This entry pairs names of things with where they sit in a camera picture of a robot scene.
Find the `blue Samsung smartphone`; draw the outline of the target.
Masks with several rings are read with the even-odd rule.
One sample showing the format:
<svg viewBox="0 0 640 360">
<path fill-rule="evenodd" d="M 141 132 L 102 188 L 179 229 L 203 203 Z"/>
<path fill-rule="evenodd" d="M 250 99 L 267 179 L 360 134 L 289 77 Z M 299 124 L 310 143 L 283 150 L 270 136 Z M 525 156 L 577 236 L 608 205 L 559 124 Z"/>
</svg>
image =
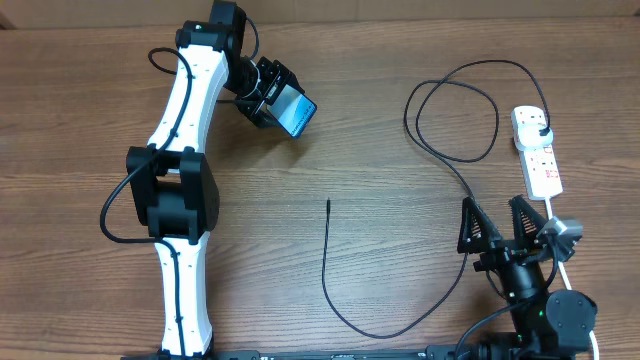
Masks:
<svg viewBox="0 0 640 360">
<path fill-rule="evenodd" d="M 315 115 L 317 105 L 296 88 L 286 85 L 267 110 L 291 137 L 298 138 Z"/>
</svg>

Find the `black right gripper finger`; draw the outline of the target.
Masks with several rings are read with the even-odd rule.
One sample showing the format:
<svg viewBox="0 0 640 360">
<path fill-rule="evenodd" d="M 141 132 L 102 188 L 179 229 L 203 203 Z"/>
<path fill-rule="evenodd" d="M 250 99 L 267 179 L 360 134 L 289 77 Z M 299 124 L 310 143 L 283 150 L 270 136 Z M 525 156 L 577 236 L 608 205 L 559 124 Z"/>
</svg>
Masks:
<svg viewBox="0 0 640 360">
<path fill-rule="evenodd" d="M 483 253 L 495 248 L 503 236 L 472 197 L 462 202 L 458 253 Z"/>
<path fill-rule="evenodd" d="M 539 214 L 521 195 L 508 201 L 511 208 L 514 241 L 517 246 L 539 246 L 539 232 L 547 220 Z"/>
</svg>

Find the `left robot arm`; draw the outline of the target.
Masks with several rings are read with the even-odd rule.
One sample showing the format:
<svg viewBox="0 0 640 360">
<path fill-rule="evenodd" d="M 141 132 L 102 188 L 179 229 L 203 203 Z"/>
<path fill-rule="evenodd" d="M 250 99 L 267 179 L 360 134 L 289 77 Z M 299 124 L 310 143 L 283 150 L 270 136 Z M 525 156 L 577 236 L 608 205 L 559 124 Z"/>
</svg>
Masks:
<svg viewBox="0 0 640 360">
<path fill-rule="evenodd" d="M 250 19 L 236 3 L 216 1 L 208 21 L 176 32 L 174 84 L 146 146 L 132 147 L 127 176 L 139 222 L 162 269 L 165 326 L 156 359 L 210 359 L 213 326 L 206 303 L 206 248 L 220 195 L 206 141 L 220 93 L 258 128 L 299 137 L 317 111 L 281 62 L 242 55 Z"/>
</svg>

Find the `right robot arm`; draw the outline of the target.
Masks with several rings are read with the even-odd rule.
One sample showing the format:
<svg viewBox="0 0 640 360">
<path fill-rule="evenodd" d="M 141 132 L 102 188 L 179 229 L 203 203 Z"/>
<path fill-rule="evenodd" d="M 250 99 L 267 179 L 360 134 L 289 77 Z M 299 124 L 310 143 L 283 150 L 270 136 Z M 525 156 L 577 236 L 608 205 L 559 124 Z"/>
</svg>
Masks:
<svg viewBox="0 0 640 360">
<path fill-rule="evenodd" d="M 550 289 L 574 255 L 583 225 L 544 218 L 520 195 L 508 201 L 514 238 L 506 239 L 472 197 L 462 202 L 457 251 L 477 254 L 473 267 L 499 278 L 507 306 L 472 325 L 452 359 L 573 359 L 589 349 L 596 303 L 577 290 Z"/>
</svg>

